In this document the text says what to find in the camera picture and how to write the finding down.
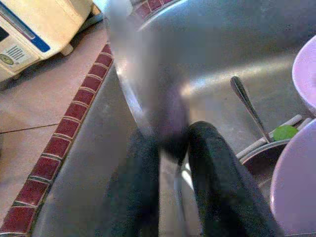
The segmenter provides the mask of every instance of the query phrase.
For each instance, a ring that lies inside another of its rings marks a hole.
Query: metal utensil
[[[268,143],[272,142],[272,139],[269,136],[269,133],[265,130],[259,116],[257,115],[257,112],[253,108],[253,105],[251,104],[249,97],[247,95],[247,92],[239,79],[239,77],[232,77],[231,78],[231,86],[235,92],[235,94],[238,96],[238,98],[241,100],[241,102],[245,105],[246,109],[250,113],[253,120],[256,122],[258,128],[260,129],[263,136],[266,138]]]

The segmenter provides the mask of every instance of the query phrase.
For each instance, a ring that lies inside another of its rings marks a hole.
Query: sink basin
[[[189,123],[212,123],[235,153],[261,134],[231,90],[232,76],[240,77],[249,90],[267,130],[296,114],[311,116],[295,91],[291,67],[300,47],[316,33],[314,0],[181,0],[165,6],[136,33],[144,39],[139,44],[143,53],[133,63],[140,65],[147,77],[125,78],[124,98],[118,81],[120,68],[109,69],[51,187],[32,236],[94,235],[104,190],[119,162],[125,159],[126,138],[136,127],[127,104],[132,110],[140,108],[139,114],[154,118],[149,121],[165,121],[147,110],[151,108],[149,103],[156,101],[154,106],[163,108],[173,102],[168,96],[176,94],[186,108]],[[165,129],[181,125],[178,119],[174,117]],[[182,236],[173,193],[174,170],[175,164],[163,159],[161,237]],[[197,236],[200,230],[194,195],[186,183],[183,198],[188,229]]]

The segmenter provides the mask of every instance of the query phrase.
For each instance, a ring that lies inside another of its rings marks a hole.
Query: label
[[[11,68],[18,67],[27,61],[30,56],[19,45],[14,44],[0,53],[0,60]]]

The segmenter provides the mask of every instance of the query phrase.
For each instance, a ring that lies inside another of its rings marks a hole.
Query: tile floor
[[[106,40],[100,22],[74,37],[72,54],[29,67],[0,91],[0,225]]]

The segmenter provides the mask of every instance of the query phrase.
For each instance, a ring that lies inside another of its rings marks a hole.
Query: grout line
[[[18,129],[18,130],[11,130],[11,131],[7,131],[7,132],[0,132],[0,134],[6,134],[9,132],[20,132],[20,131],[25,131],[25,130],[31,130],[31,129],[36,129],[36,128],[42,128],[42,127],[52,127],[55,125],[58,125],[59,123],[54,123],[54,124],[50,124],[50,125],[43,125],[43,126],[38,126],[38,127],[30,127],[30,128],[22,128],[22,129]]]

